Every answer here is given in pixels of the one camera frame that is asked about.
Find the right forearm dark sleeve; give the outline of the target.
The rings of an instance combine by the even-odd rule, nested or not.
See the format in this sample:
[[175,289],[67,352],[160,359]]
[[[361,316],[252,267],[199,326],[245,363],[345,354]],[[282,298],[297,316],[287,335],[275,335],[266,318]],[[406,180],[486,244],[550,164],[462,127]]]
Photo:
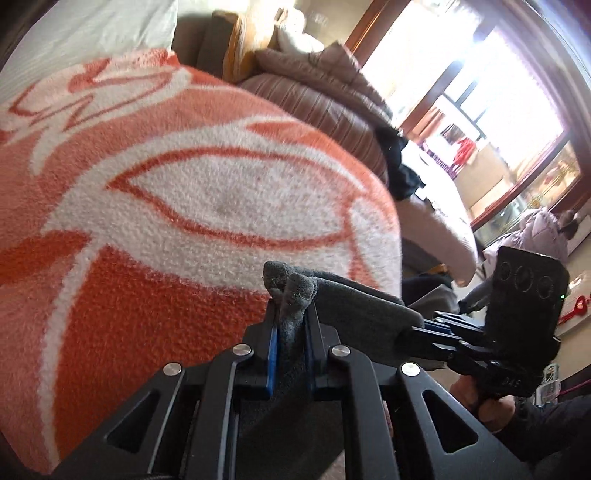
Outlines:
[[539,407],[525,399],[496,437],[535,479],[590,479],[590,397]]

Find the person's right hand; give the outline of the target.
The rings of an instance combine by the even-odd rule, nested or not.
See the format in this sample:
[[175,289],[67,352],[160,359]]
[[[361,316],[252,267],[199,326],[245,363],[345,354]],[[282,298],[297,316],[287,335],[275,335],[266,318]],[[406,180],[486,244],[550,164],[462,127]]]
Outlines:
[[516,412],[514,396],[489,398],[471,376],[461,375],[451,385],[450,393],[492,433],[505,428]]

